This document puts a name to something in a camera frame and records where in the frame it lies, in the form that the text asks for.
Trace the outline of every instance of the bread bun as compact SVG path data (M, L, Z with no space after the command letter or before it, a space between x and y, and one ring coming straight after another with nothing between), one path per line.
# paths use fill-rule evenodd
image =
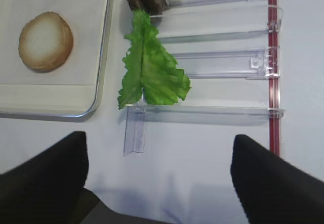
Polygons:
M49 72L64 64L73 47L69 25L57 13L38 15L25 25L19 38L19 55L32 70Z

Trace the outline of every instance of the white tray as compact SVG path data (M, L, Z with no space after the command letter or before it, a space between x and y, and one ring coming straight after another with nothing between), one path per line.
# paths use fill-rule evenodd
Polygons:
M14 14L14 16L12 16L13 11L6 12L12 10L13 8L11 7L11 5L17 5L17 2L21 2L21 6L24 6L24 4L42 4L42 6L40 7L35 6L37 7L35 8L35 11L32 10L33 7L26 8L29 11L33 11L33 17L35 17L37 14L40 14L41 12L46 12L49 10L54 12L57 11L59 14L69 14L69 11L71 11L71 6L65 11L62 11L65 8L62 6L59 7L57 5L58 3L60 3L59 0L1 1L2 6L0 5L0 11L3 12L2 14L7 14L8 16L2 16L0 18L0 22L3 21L7 24L11 24L10 19L12 19L13 17L18 17L17 14ZM91 70L93 70L93 73L89 73L89 78L84 80L84 83L83 81L77 81L78 79L75 80L77 83L73 83L73 80L67 80L67 83L65 83L65 81L64 83L62 83L59 80L56 82L55 80L51 81L47 78L42 80L41 77L44 75L37 75L35 79L28 78L29 81L27 83L14 83L14 80L9 80L8 83L2 82L0 84L0 117L50 116L80 118L98 108L102 95L104 71L107 60L110 19L113 4L113 0L101 1L103 1L102 6L100 6L100 9L103 8L102 21L100 21L101 24L96 25L97 30L98 28L100 28L100 33L98 34L98 52L93 56L95 58L94 61L88 61L88 63L92 63L93 65L93 67L91 68ZM26 20L26 13L22 14L21 17L22 19ZM84 25L81 25L81 23L83 23L84 21L72 22L76 26L82 27ZM0 27L0 44L1 42L3 42L3 37L1 38L1 36L4 35L3 31L3 27ZM2 68L6 68L4 66L4 63L6 63L6 61L0 60L0 69L1 63L3 64ZM84 64L78 61L73 61L70 63L79 63L80 65ZM63 69L68 70L69 68L66 67L59 69L63 71Z

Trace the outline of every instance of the green lettuce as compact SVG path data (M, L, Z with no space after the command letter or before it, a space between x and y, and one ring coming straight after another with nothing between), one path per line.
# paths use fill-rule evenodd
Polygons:
M133 30L125 38L131 47L123 58L127 73L119 91L118 107L137 102L142 93L148 104L173 105L186 99L190 80L183 69L177 69L176 59L156 38L158 30L151 25L143 10L133 12Z

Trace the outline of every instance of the tray rim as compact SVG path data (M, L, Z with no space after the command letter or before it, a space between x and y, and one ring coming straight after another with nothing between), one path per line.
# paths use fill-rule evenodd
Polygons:
M70 119L80 119L84 118L90 113L97 110L101 104L102 99L102 92L103 92L103 84L104 84L104 77L105 77L105 68L106 68L106 60L107 60L107 51L108 51L108 44L109 44L109 34L111 28L111 17L112 17L112 9L113 9L113 0L106 1L106 8L105 8L105 18L103 24L103 32L101 38L101 45L100 45L100 56L99 56L99 65L97 70L97 79L95 84L95 93L94 99L90 107L82 112L82 113L27 113L21 111L2 111L0 108L0 118L24 118L28 119L34 117L41 117L42 119L48 118L50 120L59 120L60 118L70 118Z

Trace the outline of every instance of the white table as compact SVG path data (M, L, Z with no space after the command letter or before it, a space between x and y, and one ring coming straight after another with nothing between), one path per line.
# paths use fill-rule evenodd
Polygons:
M281 102L287 110L282 120L282 153L322 179L323 147L316 140L324 111L319 16L323 2L279 0L284 10ZM115 0L114 4L101 107L84 123L0 119L0 172L70 132L84 130L90 159L86 187L113 210L176 223L247 223L229 173L232 142L236 134L244 133L267 145L268 124L150 123L145 153L123 157L126 112L117 110L116 100L125 73L122 57L129 47L123 34L130 28L130 11L122 9L123 3Z

